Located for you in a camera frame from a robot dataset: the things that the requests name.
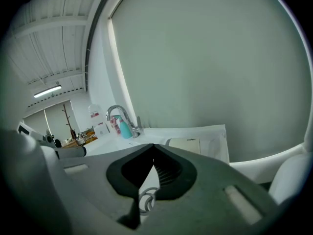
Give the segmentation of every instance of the ceiling light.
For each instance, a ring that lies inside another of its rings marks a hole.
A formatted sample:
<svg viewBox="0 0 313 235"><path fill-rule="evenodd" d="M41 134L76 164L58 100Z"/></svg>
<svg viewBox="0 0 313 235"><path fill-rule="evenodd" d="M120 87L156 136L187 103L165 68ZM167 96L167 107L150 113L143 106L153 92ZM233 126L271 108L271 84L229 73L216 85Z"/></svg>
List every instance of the ceiling light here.
<svg viewBox="0 0 313 235"><path fill-rule="evenodd" d="M45 94L47 94L49 92L53 92L53 91L56 91L56 90L61 89L61 88L62 88L61 85L57 85L57 86L54 86L54 87L52 87L50 89L46 89L46 90L44 90L42 92L36 93L34 95L34 97L39 97L39 96L45 95Z"/></svg>

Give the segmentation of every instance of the white wall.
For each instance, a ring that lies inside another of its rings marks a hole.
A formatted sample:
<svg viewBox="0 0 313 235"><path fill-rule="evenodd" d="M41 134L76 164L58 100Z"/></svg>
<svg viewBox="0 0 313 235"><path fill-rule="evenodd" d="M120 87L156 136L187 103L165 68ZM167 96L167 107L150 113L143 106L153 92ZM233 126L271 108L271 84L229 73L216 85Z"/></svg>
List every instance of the white wall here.
<svg viewBox="0 0 313 235"><path fill-rule="evenodd" d="M86 129L91 128L92 124L88 113L88 106L91 105L91 101L89 94L83 92L83 90L81 90L80 92L74 91L60 96L55 96L54 98L29 107L24 113L24 118L35 114L42 109L47 109L53 105L69 100L72 104L72 110L74 112L79 131L83 132Z"/></svg>
<svg viewBox="0 0 313 235"><path fill-rule="evenodd" d="M104 114L110 106L115 104L115 99L104 60L101 29L101 20L99 20L90 48L87 90L91 102L98 104L103 111L102 114Z"/></svg>
<svg viewBox="0 0 313 235"><path fill-rule="evenodd" d="M31 94L26 85L9 66L7 56L0 49L0 128L16 130L24 117Z"/></svg>
<svg viewBox="0 0 313 235"><path fill-rule="evenodd" d="M75 94L70 101L79 130L83 132L91 128L92 123L88 112L88 107L91 105L89 94Z"/></svg>
<svg viewBox="0 0 313 235"><path fill-rule="evenodd" d="M303 142L310 67L279 1L123 0L112 22L144 127L225 124L232 162Z"/></svg>
<svg viewBox="0 0 313 235"><path fill-rule="evenodd" d="M78 124L74 117L75 115L72 110L70 101L53 105L45 109L45 115L51 133L54 135L55 139L58 139L60 141L71 138L70 127L67 125L67 118L65 112L63 111L63 105L65 106L65 109L67 111L67 116L69 117L68 121L72 129L76 132L76 134L79 133Z"/></svg>
<svg viewBox="0 0 313 235"><path fill-rule="evenodd" d="M44 110L24 118L23 121L24 124L34 129L36 132L40 133L43 136L46 135L46 131L47 129L49 129L47 121L45 119Z"/></svg>

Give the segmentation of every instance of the soap dispenser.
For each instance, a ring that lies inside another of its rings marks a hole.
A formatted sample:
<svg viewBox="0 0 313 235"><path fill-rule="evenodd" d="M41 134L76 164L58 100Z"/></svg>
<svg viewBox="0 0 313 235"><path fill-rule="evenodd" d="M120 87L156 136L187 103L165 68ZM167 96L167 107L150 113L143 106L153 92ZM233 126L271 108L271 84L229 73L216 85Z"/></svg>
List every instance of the soap dispenser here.
<svg viewBox="0 0 313 235"><path fill-rule="evenodd" d="M120 115L115 115L114 117L119 119L119 123L120 123L119 128L122 132L122 137L125 139L131 138L133 135L128 127L128 124L124 122L124 120L122 119Z"/></svg>

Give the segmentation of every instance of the ceiling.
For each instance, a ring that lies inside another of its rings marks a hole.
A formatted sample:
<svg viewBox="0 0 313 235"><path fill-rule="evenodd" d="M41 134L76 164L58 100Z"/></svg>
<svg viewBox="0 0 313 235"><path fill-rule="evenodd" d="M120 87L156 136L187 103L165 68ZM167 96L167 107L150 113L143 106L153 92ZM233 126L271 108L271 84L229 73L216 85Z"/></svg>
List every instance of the ceiling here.
<svg viewBox="0 0 313 235"><path fill-rule="evenodd" d="M33 98L28 107L55 95L86 90L82 60L94 1L31 0L15 15L3 43L10 67L33 94L62 86L53 94Z"/></svg>

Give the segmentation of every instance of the faucet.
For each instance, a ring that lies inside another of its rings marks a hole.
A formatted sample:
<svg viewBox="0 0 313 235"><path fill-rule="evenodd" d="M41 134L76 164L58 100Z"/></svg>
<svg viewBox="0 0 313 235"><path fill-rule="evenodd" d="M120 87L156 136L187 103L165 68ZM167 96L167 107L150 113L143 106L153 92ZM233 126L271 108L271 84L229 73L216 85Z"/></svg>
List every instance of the faucet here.
<svg viewBox="0 0 313 235"><path fill-rule="evenodd" d="M120 105L112 105L108 110L107 110L107 121L110 121L111 120L111 111L114 110L114 109L119 109L123 112L125 118L126 118L126 121L127 121L127 124L128 124L128 127L130 128L131 130L131 133L133 135L133 138L137 138L140 133L141 133L141 127L138 127L138 126L135 126L133 122L131 122L126 110L124 107L120 106Z"/></svg>

